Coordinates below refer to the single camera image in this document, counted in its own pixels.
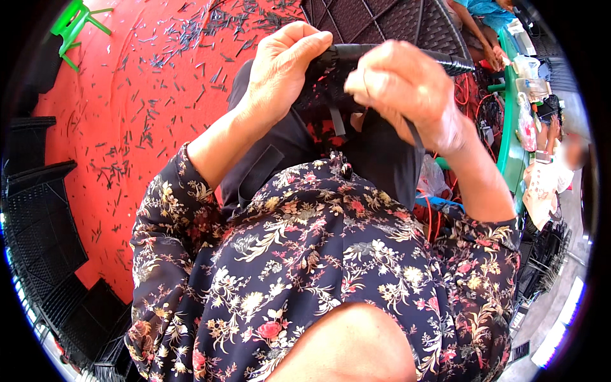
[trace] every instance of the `red floor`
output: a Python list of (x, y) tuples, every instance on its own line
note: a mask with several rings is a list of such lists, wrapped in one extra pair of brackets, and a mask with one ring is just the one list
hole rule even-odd
[[(216, 8), (232, 15), (244, 12), (244, 0), (216, 2), (220, 3)], [(54, 88), (40, 96), (35, 110), (37, 116), (57, 118), (57, 125), (47, 132), (46, 163), (72, 159), (78, 163), (65, 184), (89, 261), (76, 274), (87, 288), (104, 278), (126, 303), (131, 301), (133, 290), (128, 241), (148, 182), (182, 143), (193, 140), (205, 125), (223, 115), (235, 73), (255, 56), (252, 48), (238, 57), (236, 53), (248, 39), (258, 35), (256, 43), (266, 35), (265, 29), (251, 29), (263, 17), (256, 9), (249, 15), (248, 25), (244, 24), (246, 33), (237, 38), (244, 41), (233, 41), (234, 29), (223, 29), (214, 37), (202, 36), (197, 44), (192, 41), (195, 48), (174, 56), (163, 68), (152, 67), (149, 60), (153, 54), (179, 46), (178, 42), (167, 42), (166, 28), (174, 24), (181, 31), (180, 19), (201, 14), (198, 10), (208, 3), (187, 2), (186, 10), (179, 12), (184, 0), (85, 1), (92, 10), (114, 8), (94, 16), (112, 34), (108, 36), (88, 23), (77, 39), (82, 45), (68, 53), (73, 62), (80, 63), (81, 71), (76, 73), (63, 63)], [(271, 10), (278, 0), (258, 3)], [(273, 12), (292, 17), (300, 13), (295, 7)], [(212, 46), (200, 47), (213, 42), (214, 50)], [(227, 62), (221, 54), (234, 62)], [(205, 65), (196, 68), (202, 62)], [(216, 83), (210, 83), (221, 67)], [(223, 80), (226, 92), (212, 88)], [(205, 92), (199, 97), (202, 85)], [(143, 132), (146, 124), (150, 129)], [(143, 134), (149, 134), (150, 145), (141, 140)]]

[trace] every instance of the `blue clothing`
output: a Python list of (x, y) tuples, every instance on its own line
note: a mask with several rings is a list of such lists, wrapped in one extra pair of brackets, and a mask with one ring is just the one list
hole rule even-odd
[(481, 21), (491, 27), (497, 34), (516, 16), (501, 8), (494, 0), (454, 0), (464, 6), (473, 16), (484, 16)]

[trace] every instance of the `person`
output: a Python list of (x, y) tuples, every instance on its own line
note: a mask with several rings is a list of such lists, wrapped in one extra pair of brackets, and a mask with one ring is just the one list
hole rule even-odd
[(541, 131), (537, 131), (536, 147), (553, 158), (555, 167), (558, 167), (557, 191), (562, 193), (571, 185), (575, 171), (583, 168), (589, 152), (585, 140), (578, 135), (569, 134), (560, 142), (560, 119), (556, 114), (549, 119), (550, 123), (542, 122)]
[(538, 230), (543, 230), (550, 213), (556, 214), (557, 193), (568, 188), (575, 170), (584, 166), (588, 155), (585, 141), (579, 136), (569, 135), (560, 143), (560, 120), (556, 114), (549, 119), (549, 125), (542, 122), (541, 131), (536, 133), (537, 154), (543, 155), (532, 161), (523, 175), (526, 190), (522, 201)]
[(444, 4), (463, 31), (473, 60), (488, 61), (495, 72), (504, 68), (507, 54), (500, 47), (499, 32), (516, 18), (511, 0), (445, 0)]
[[(312, 137), (291, 104), (331, 43), (303, 22), (263, 39), (233, 82), (229, 111), (150, 182), (130, 242), (125, 335), (148, 379), (490, 380), (507, 364), (518, 221), (451, 79), (413, 45), (389, 41), (345, 83), (376, 111), (361, 134), (383, 129), (382, 118), (395, 133), (387, 138), (412, 145), (409, 118), (456, 172), (466, 214), (444, 205), (450, 226), (430, 243), (412, 205), (389, 195), (402, 186), (380, 188), (343, 151), (306, 152)], [(300, 162), (306, 155), (318, 158)], [(400, 171), (404, 156), (368, 155), (398, 182), (417, 182)]]

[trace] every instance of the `floral blouse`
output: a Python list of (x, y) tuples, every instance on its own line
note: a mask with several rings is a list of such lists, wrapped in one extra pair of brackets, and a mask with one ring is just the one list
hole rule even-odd
[(290, 167), (223, 220), (184, 145), (137, 212), (133, 325), (152, 381), (263, 381), (325, 313), (375, 305), (400, 326), (419, 381), (492, 380), (510, 352), (517, 219), (469, 219), (435, 244), (342, 156)]

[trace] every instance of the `green plastic stool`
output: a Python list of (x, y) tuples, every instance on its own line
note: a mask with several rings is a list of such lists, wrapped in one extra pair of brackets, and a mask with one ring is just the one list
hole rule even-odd
[(64, 38), (64, 43), (59, 48), (59, 56), (63, 58), (72, 69), (79, 71), (78, 67), (72, 62), (66, 52), (69, 49), (75, 48), (81, 44), (81, 42), (74, 42), (76, 37), (85, 26), (86, 22), (90, 22), (96, 27), (100, 28), (107, 35), (111, 34), (111, 30), (103, 26), (101, 22), (91, 17), (96, 13), (110, 12), (113, 8), (106, 8), (100, 10), (91, 11), (82, 0), (72, 0), (72, 2), (62, 12), (60, 17), (57, 19), (53, 27), (51, 27), (51, 33), (54, 35), (60, 35)]

